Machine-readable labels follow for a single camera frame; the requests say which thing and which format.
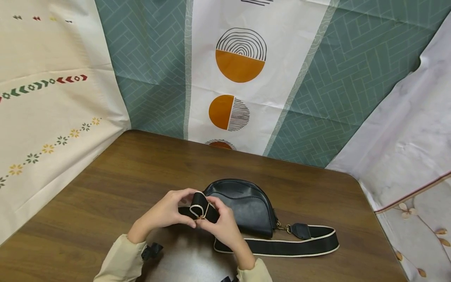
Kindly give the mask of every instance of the sleeve cuff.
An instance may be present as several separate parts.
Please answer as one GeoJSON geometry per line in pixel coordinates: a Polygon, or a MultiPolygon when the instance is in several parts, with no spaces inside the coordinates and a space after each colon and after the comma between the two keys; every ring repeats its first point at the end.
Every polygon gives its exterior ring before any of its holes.
{"type": "Polygon", "coordinates": [[[272,281],[269,276],[268,269],[266,268],[265,263],[261,259],[257,259],[255,261],[254,268],[251,270],[241,270],[238,269],[237,275],[239,281],[259,281],[259,282],[268,282],[272,281]]]}

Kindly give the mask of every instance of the wooden table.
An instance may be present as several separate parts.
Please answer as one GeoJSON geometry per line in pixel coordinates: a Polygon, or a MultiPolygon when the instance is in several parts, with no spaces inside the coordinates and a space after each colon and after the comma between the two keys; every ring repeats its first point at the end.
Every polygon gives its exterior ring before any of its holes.
{"type": "MultiPolygon", "coordinates": [[[[222,178],[259,185],[282,223],[336,228],[335,253],[263,258],[273,281],[405,281],[351,176],[140,131],[119,137],[0,247],[0,281],[92,281],[116,238],[167,191],[203,190],[222,178]]],[[[278,231],[274,239],[292,237],[278,231]]],[[[173,226],[152,241],[164,254],[145,266],[141,281],[219,282],[235,272],[233,256],[215,253],[202,230],[173,226]]]]}

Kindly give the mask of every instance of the half-moon bag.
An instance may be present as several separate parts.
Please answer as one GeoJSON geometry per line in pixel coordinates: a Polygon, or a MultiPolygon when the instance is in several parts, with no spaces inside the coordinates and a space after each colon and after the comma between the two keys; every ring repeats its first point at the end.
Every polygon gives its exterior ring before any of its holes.
{"type": "MultiPolygon", "coordinates": [[[[191,206],[179,208],[179,213],[194,220],[207,219],[216,223],[219,213],[209,203],[206,196],[220,198],[226,206],[233,210],[241,232],[262,238],[245,239],[255,255],[290,258],[313,257],[332,253],[340,246],[335,229],[332,227],[303,223],[283,227],[263,190],[245,180],[222,179],[215,181],[204,192],[196,192],[191,206]],[[302,240],[271,240],[273,231],[276,229],[286,230],[302,240]]],[[[220,253],[232,253],[218,240],[215,240],[214,249],[220,253]]]]}

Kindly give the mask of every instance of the fabric backdrop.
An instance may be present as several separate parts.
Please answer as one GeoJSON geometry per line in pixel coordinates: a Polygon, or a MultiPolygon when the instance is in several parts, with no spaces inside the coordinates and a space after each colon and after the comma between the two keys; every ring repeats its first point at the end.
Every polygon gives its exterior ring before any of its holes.
{"type": "Polygon", "coordinates": [[[0,1],[0,244],[129,116],[93,0],[0,1]]]}
{"type": "Polygon", "coordinates": [[[451,10],[445,0],[96,4],[133,128],[319,167],[418,67],[451,10]]]}
{"type": "Polygon", "coordinates": [[[327,166],[359,180],[411,281],[451,281],[450,31],[327,166]]]}

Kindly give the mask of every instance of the black strap with white trim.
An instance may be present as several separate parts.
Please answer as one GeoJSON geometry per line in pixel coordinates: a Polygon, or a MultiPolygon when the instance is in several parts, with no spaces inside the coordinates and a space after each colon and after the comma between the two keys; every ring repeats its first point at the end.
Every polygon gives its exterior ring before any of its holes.
{"type": "MultiPolygon", "coordinates": [[[[202,192],[196,192],[192,205],[179,208],[179,213],[192,219],[207,219],[213,223],[216,223],[219,219],[218,211],[209,203],[202,192]]],[[[255,255],[271,257],[314,257],[330,254],[340,247],[335,229],[332,227],[295,223],[281,229],[286,229],[288,233],[292,233],[296,237],[303,239],[303,241],[254,238],[245,238],[245,240],[255,255]]],[[[214,249],[220,253],[233,253],[218,240],[215,240],[214,249]]]]}

